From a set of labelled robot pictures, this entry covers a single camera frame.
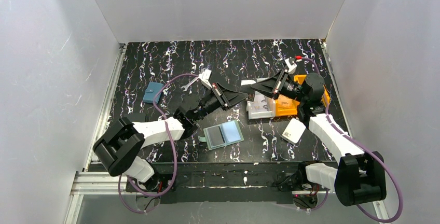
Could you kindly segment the green card holder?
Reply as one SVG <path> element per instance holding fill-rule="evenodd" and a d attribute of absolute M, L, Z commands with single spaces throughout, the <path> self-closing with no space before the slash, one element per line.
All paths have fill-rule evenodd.
<path fill-rule="evenodd" d="M 220 129 L 222 131 L 223 138 L 225 140 L 225 144 L 221 145 L 219 147 L 212 148 L 211 144 L 210 144 L 210 140 L 209 140 L 209 136 L 208 136 L 207 130 L 209 128 L 215 127 L 215 126 L 220 127 Z M 244 141 L 244 137 L 243 137 L 242 131 L 240 129 L 240 126 L 239 126 L 239 123 L 238 123 L 237 120 L 224 122 L 222 124 L 213 125 L 211 127 L 203 129 L 204 136 L 198 136 L 198 140 L 200 142 L 203 142 L 203 143 L 207 144 L 208 150 L 214 150 L 214 149 L 218 149 L 218 148 L 221 148 L 221 147 L 225 147 L 225 146 L 228 146 L 228 145 L 232 145 L 232 144 Z"/>

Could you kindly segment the dark grey credit card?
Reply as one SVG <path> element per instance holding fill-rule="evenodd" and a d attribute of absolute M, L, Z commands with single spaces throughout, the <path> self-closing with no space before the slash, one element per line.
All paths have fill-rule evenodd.
<path fill-rule="evenodd" d="M 219 147 L 225 144 L 225 140 L 222 135 L 222 131 L 220 127 L 215 126 L 211 127 L 207 130 L 211 147 Z"/>

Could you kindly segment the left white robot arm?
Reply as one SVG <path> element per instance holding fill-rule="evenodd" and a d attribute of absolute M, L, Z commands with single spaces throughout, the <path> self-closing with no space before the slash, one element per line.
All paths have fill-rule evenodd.
<path fill-rule="evenodd" d="M 228 110 L 247 98 L 247 93 L 213 83 L 203 97 L 184 96 L 173 116 L 166 120 L 132 122 L 127 117 L 119 118 L 94 143 L 93 152 L 110 176 L 126 175 L 145 183 L 154 170 L 139 157 L 142 148 L 188 138 L 194 133 L 197 121 L 219 108 Z"/>

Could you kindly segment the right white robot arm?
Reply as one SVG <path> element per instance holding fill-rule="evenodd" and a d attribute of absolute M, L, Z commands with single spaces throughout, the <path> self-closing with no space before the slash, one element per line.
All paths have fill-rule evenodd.
<path fill-rule="evenodd" d="M 325 112 L 324 79 L 317 73 L 305 76 L 302 83 L 294 81 L 286 71 L 250 85 L 251 89 L 276 100 L 280 95 L 299 102 L 297 118 L 292 119 L 282 136 L 297 143 L 305 130 L 316 135 L 337 161 L 337 168 L 319 161 L 303 162 L 298 167 L 296 182 L 318 184 L 336 193 L 344 206 L 360 205 L 386 198 L 383 157 L 367 152 L 349 140 L 346 132 Z"/>

